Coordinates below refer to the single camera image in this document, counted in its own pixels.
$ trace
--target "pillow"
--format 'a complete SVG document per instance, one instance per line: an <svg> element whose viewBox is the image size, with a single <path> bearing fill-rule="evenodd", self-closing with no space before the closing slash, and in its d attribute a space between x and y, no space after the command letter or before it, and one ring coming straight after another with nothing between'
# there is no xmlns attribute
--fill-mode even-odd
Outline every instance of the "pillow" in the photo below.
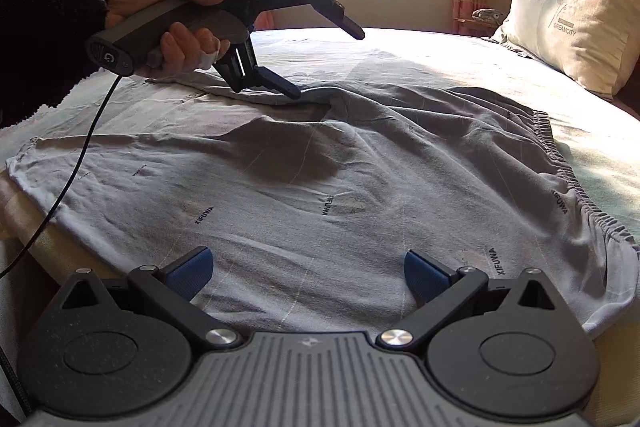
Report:
<svg viewBox="0 0 640 427"><path fill-rule="evenodd" d="M494 40L612 98L640 55L640 0L512 0Z"/></svg>

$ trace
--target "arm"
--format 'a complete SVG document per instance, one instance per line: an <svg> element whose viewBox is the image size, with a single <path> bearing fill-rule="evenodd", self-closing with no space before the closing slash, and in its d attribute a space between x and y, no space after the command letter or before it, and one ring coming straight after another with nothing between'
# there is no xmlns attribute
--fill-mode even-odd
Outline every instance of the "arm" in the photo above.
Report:
<svg viewBox="0 0 640 427"><path fill-rule="evenodd" d="M104 28L107 0L0 0L0 126L56 107L97 71L84 41Z"/></svg>

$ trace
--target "metal screw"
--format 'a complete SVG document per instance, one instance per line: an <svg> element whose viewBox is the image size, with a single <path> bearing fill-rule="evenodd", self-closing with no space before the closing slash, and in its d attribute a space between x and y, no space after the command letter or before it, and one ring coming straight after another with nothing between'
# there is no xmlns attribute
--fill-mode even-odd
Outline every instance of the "metal screw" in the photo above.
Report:
<svg viewBox="0 0 640 427"><path fill-rule="evenodd" d="M386 330L380 335L380 340L387 346L406 346L414 339L414 336L405 330Z"/></svg>
<svg viewBox="0 0 640 427"><path fill-rule="evenodd" d="M238 340L238 334L235 331L218 328L217 330L207 331L205 336L209 344L214 346L228 346Z"/></svg>

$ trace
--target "nightstand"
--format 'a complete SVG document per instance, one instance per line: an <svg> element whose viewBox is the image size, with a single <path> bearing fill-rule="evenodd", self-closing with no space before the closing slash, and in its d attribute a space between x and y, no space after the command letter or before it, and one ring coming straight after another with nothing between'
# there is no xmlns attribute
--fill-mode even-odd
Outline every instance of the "nightstand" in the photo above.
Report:
<svg viewBox="0 0 640 427"><path fill-rule="evenodd" d="M458 21L458 34L469 37L491 37L498 26L488 22L480 22L474 19L455 19Z"/></svg>

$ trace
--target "bed sheet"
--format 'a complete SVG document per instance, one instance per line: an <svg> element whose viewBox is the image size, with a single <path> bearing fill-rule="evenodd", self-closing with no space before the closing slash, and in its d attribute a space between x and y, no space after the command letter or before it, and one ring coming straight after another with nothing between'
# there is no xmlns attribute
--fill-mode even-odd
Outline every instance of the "bed sheet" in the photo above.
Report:
<svg viewBox="0 0 640 427"><path fill-rule="evenodd" d="M478 86L544 110L559 150L591 199L633 234L640 233L640 122L544 64L480 39L395 30L369 29L361 42L334 28L261 32L254 35L254 46L261 65L294 82L348 79L396 86ZM15 154L32 136L82 134L112 78L97 74L81 83L59 109L43 110L22 125L0 131L0 158ZM124 79L97 132L217 134L269 111L273 118L287 120L322 118L318 107L292 112L246 103L250 96L218 87L213 71L171 80L174 84L158 85ZM5 233L26 240L38 224L38 212L5 176L0 179L0 204L0 227L4 223ZM57 279L78 265L53 256L60 245L76 249L76 262L85 256L95 263L90 253L49 227L34 256ZM590 410L598 425L618 425L640 414L635 400L640 394L639 315L631 311L596 341L603 375Z"/></svg>

